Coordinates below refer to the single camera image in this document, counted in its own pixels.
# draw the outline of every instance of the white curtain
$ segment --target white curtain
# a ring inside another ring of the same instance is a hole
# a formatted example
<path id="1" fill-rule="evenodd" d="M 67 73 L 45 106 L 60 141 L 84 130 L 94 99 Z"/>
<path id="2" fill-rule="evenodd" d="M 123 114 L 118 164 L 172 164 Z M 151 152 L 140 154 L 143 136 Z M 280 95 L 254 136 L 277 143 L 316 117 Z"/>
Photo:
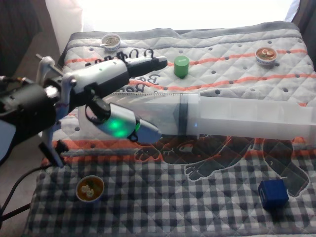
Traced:
<path id="1" fill-rule="evenodd" d="M 60 52 L 74 32 L 214 29 L 291 21 L 298 3 L 299 0 L 46 0 Z"/>

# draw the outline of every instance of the green block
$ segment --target green block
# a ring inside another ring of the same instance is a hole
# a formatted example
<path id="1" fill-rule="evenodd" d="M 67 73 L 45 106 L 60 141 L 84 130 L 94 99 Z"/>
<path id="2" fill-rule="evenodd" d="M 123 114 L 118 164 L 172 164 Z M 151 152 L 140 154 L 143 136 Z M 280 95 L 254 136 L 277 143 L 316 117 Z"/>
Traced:
<path id="1" fill-rule="evenodd" d="M 173 73 L 179 77 L 184 78 L 189 73 L 189 59 L 185 56 L 178 56 L 174 60 Z"/>

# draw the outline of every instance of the glowing green led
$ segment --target glowing green led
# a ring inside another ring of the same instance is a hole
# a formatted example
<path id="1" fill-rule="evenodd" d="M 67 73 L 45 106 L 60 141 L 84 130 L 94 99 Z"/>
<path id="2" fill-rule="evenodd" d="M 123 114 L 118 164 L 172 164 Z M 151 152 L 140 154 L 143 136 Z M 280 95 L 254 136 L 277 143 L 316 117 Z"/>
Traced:
<path id="1" fill-rule="evenodd" d="M 110 130 L 118 130 L 123 125 L 123 122 L 120 120 L 113 120 L 108 123 L 108 128 Z"/>
<path id="2" fill-rule="evenodd" d="M 137 132 L 137 131 L 139 130 L 139 128 L 140 128 L 140 122 L 139 122 L 138 124 L 136 124 L 136 126 L 135 126 L 135 132 Z"/>
<path id="3" fill-rule="evenodd" d="M 117 131 L 113 134 L 114 137 L 118 137 L 118 138 L 122 138 L 122 137 L 127 137 L 128 136 L 128 132 L 121 130 L 121 131 Z"/>

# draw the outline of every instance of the floor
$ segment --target floor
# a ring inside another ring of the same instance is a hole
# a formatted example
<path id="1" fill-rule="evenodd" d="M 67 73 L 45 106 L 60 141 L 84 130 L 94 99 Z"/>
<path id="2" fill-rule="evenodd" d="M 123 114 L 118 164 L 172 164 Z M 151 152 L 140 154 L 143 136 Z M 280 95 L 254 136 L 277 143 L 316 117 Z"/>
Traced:
<path id="1" fill-rule="evenodd" d="M 50 55 L 57 61 L 59 58 L 59 49 L 45 1 L 31 0 L 31 2 L 38 14 L 43 32 L 40 32 L 33 38 L 15 75 L 34 79 L 39 63 L 35 58 L 35 54 L 39 53 L 42 56 Z M 18 145 L 12 151 L 8 160 L 0 166 L 0 205 L 5 202 L 11 188 L 20 176 L 30 169 L 40 166 L 42 154 L 37 148 L 39 143 L 40 138 L 36 136 Z M 29 175 L 20 183 L 4 212 L 5 214 L 31 201 L 36 187 L 36 176 L 37 172 Z M 20 237 L 23 233 L 27 216 L 28 210 L 4 221 L 0 230 L 0 237 Z"/>

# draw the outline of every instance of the blue cube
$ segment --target blue cube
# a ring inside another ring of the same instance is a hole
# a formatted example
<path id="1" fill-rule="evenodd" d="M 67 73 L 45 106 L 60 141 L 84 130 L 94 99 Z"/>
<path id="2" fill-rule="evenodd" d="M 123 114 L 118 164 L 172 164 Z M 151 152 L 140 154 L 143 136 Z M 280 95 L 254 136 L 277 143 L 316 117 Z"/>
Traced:
<path id="1" fill-rule="evenodd" d="M 266 210 L 283 207 L 288 201 L 286 187 L 281 179 L 261 181 L 258 192 Z"/>

